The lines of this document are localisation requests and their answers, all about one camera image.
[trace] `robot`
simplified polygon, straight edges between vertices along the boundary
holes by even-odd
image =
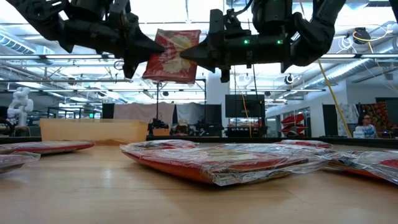
[[[27,113],[33,111],[33,101],[27,97],[29,93],[29,88],[19,87],[12,94],[12,102],[7,110],[10,123],[15,124],[16,116],[18,116],[18,126],[26,126]]]
[[[144,35],[129,0],[7,0],[44,38],[57,40],[67,52],[74,45],[110,52],[123,58],[126,78],[132,78],[139,63],[164,48]],[[333,42],[335,22],[346,0],[313,0],[312,20],[292,13],[292,0],[249,0],[243,10],[210,11],[206,39],[184,50],[180,56],[215,72],[229,81],[232,65],[281,64],[284,73],[291,65],[307,66],[327,53]],[[398,18],[398,1],[389,0]],[[237,16],[251,7],[258,35],[241,27]],[[68,20],[59,12],[64,11]],[[300,37],[292,40],[295,33]]]

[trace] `wooden table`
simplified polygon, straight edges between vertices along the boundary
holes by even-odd
[[[318,171],[217,187],[136,164],[118,147],[43,156],[0,176],[7,223],[397,223],[398,186]]]

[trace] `desk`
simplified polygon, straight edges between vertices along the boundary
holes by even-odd
[[[118,147],[43,156],[0,177],[8,223],[397,223],[398,186],[336,172],[251,185],[196,184],[140,166]]]

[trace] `white humanoid robot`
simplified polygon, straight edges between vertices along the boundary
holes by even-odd
[[[16,123],[16,115],[18,115],[18,126],[26,126],[27,112],[33,111],[33,101],[27,97],[30,89],[27,87],[19,87],[12,94],[12,102],[7,110],[7,117],[12,124]]]

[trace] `clear plastic wrap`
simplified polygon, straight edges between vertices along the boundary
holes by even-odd
[[[398,153],[383,151],[334,152],[323,156],[329,167],[386,179],[398,184]]]
[[[197,145],[199,145],[199,143],[180,139],[169,139],[130,143],[128,145],[122,145],[121,148],[137,151],[149,149],[192,149]]]
[[[70,152],[93,147],[92,142],[85,141],[42,141],[42,142],[21,142],[0,145],[1,152],[34,152],[39,154]]]
[[[296,144],[296,145],[302,145],[302,146],[315,146],[315,147],[324,147],[327,149],[332,149],[333,145],[323,142],[323,141],[314,141],[314,140],[291,140],[291,139],[286,139],[282,140],[278,144]]]
[[[0,155],[0,174],[21,168],[28,162],[40,159],[40,154],[31,152],[14,152],[8,155]]]
[[[200,32],[200,30],[158,29],[155,41],[165,48],[165,52],[150,57],[142,78],[158,82],[194,83],[197,64],[181,58],[180,52],[198,44]]]
[[[325,149],[313,147],[300,152],[302,146],[281,144],[225,144],[146,151],[131,146],[121,148],[125,155],[140,164],[186,179],[220,186],[267,180],[290,173],[304,174],[327,165],[322,156],[316,155],[318,150]]]

